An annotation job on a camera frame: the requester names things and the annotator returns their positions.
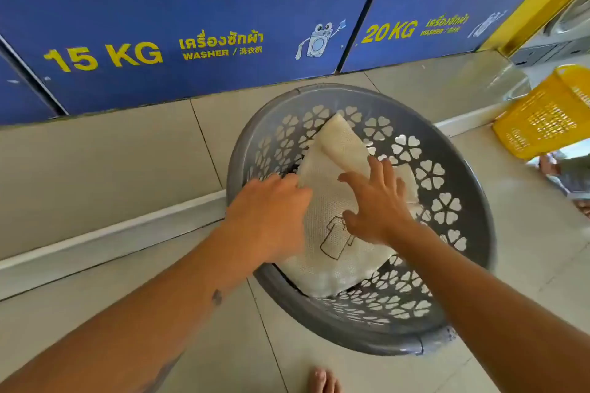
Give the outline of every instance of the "left hand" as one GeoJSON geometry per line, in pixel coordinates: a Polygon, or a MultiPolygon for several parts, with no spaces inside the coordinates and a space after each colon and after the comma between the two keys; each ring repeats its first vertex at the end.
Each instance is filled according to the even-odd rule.
{"type": "Polygon", "coordinates": [[[298,188],[294,173],[250,180],[227,209],[223,228],[248,246],[257,264],[275,263],[303,252],[303,216],[311,188],[298,188]]]}

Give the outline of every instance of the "right hand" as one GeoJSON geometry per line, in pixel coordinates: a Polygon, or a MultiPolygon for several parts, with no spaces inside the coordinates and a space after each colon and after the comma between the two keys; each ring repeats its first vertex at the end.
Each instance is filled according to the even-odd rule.
{"type": "Polygon", "coordinates": [[[348,232],[368,243],[390,247],[415,239],[422,226],[410,215],[404,181],[395,176],[388,159],[380,162],[369,156],[368,161],[370,179],[354,172],[338,177],[350,185],[359,206],[357,214],[346,210],[342,215],[348,232]]]}

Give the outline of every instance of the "yellow basket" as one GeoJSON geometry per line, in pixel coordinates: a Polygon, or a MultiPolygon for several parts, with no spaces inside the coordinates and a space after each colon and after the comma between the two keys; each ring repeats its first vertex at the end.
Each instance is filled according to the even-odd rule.
{"type": "Polygon", "coordinates": [[[556,68],[492,127],[505,147],[525,160],[590,137],[590,70],[556,68]]]}

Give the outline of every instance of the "tile floor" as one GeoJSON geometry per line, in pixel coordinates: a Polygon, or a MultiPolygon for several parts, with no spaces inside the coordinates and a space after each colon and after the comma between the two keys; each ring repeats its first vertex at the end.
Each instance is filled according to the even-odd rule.
{"type": "MultiPolygon", "coordinates": [[[[370,73],[322,80],[373,90],[380,85],[370,73]]],[[[29,196],[22,205],[0,208],[17,211],[12,221],[19,227],[49,207],[56,210],[43,219],[43,228],[23,231],[25,237],[10,251],[34,248],[220,189],[234,142],[250,116],[268,100],[305,84],[309,82],[0,132],[0,150],[18,162],[16,168],[0,163],[0,188],[11,189],[6,181],[12,177],[29,196]],[[60,144],[34,128],[52,131],[60,144]],[[85,152],[90,145],[97,152],[92,158],[85,152]],[[27,188],[25,181],[41,172],[43,161],[53,162],[56,169],[27,188]],[[61,189],[46,186],[54,181],[61,189]]],[[[586,292],[590,221],[548,181],[512,158],[489,128],[471,130],[452,141],[488,196],[498,232],[498,277],[590,331],[586,292]]],[[[12,189],[11,199],[17,202],[18,190],[12,189]]],[[[4,220],[4,211],[0,213],[4,220]]],[[[0,379],[180,258],[209,231],[183,235],[0,302],[0,379]]],[[[7,233],[19,237],[17,232],[7,233]]],[[[460,340],[420,357],[355,353],[300,326],[254,278],[211,317],[161,391],[298,393],[304,391],[306,374],[316,364],[332,368],[348,392],[496,391],[460,340]]]]}

